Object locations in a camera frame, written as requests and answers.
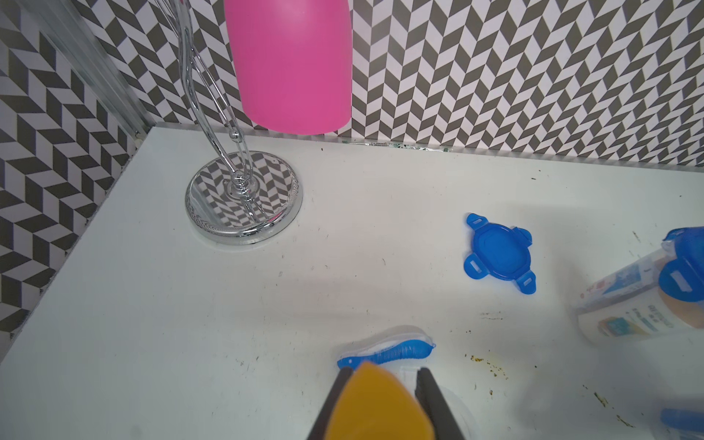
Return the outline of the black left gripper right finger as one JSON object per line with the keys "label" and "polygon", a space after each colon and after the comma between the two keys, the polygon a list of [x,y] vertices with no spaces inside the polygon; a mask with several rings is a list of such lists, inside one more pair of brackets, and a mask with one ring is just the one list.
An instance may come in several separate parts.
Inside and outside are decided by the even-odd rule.
{"label": "black left gripper right finger", "polygon": [[418,370],[414,395],[434,428],[435,439],[465,439],[429,368]]}

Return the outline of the pink plastic wine glass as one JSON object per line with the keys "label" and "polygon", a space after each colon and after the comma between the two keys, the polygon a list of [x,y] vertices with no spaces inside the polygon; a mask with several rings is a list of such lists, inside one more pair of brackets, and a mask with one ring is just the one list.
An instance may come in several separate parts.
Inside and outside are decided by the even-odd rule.
{"label": "pink plastic wine glass", "polygon": [[346,1],[227,1],[225,23],[244,113],[303,136],[351,119],[353,43]]}

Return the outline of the tall clear container back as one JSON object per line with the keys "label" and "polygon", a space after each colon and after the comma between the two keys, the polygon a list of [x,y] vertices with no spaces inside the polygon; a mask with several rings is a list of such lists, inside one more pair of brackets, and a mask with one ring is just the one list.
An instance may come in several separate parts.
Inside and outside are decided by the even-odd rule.
{"label": "tall clear container back", "polygon": [[658,249],[574,296],[571,308],[583,335],[610,344],[702,330],[703,301],[681,302],[659,287],[658,276],[673,258]]}

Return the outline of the aluminium left corner post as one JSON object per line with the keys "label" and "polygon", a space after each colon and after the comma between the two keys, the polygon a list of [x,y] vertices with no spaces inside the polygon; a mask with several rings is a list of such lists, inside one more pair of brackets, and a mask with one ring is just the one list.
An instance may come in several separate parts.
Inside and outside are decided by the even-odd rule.
{"label": "aluminium left corner post", "polygon": [[70,1],[19,3],[121,126],[146,139],[155,122]]}

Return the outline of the white tube gold cap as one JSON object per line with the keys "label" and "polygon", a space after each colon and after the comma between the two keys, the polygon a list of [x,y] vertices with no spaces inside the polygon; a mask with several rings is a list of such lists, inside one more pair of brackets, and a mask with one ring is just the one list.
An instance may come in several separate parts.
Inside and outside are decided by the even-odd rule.
{"label": "white tube gold cap", "polygon": [[352,373],[328,419],[325,439],[434,439],[420,403],[385,368],[365,362]]}

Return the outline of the blue toothbrush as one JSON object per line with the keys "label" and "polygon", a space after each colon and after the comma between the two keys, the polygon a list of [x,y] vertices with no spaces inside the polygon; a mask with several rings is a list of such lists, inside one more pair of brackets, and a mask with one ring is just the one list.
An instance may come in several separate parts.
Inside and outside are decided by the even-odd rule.
{"label": "blue toothbrush", "polygon": [[356,370],[365,362],[383,365],[405,359],[426,359],[435,348],[435,341],[423,329],[394,326],[341,346],[335,364],[339,369]]}

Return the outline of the blue lid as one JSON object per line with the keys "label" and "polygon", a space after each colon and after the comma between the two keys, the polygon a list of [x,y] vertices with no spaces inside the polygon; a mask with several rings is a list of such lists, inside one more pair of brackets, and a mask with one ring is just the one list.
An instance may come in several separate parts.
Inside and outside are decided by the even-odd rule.
{"label": "blue lid", "polygon": [[703,440],[703,413],[665,408],[660,412],[665,439]]}
{"label": "blue lid", "polygon": [[469,214],[467,225],[472,229],[471,252],[463,269],[473,280],[491,276],[513,282],[526,295],[535,294],[536,277],[531,270],[532,234],[520,227],[491,223],[484,216]]}
{"label": "blue lid", "polygon": [[703,227],[673,229],[662,248],[669,260],[658,276],[659,287],[668,296],[685,303],[703,301]]}

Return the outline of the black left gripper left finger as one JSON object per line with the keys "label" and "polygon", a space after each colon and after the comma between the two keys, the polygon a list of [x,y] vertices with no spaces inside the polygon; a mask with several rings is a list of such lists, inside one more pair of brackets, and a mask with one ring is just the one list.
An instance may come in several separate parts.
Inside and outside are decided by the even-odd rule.
{"label": "black left gripper left finger", "polygon": [[335,381],[326,396],[326,400],[313,423],[310,433],[308,434],[308,440],[324,440],[326,436],[326,429],[328,427],[330,418],[334,412],[335,406],[339,399],[340,394],[343,392],[346,384],[348,383],[351,376],[354,374],[352,368],[342,368],[339,370]]}

